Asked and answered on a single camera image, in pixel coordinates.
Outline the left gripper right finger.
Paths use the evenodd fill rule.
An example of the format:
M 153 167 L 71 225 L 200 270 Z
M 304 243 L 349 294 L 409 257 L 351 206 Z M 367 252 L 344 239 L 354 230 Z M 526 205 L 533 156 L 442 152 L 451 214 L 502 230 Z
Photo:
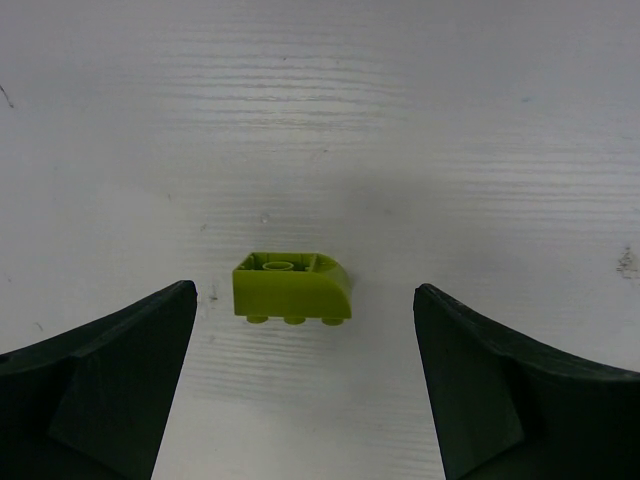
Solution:
M 446 478 L 638 478 L 638 373 L 543 344 L 429 284 L 413 312 Z

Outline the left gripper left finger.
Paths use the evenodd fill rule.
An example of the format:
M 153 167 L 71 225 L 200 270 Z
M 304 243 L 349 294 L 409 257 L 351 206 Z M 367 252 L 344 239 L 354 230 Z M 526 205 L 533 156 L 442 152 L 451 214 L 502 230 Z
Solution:
M 2 354 L 2 478 L 151 478 L 196 310 L 181 280 Z

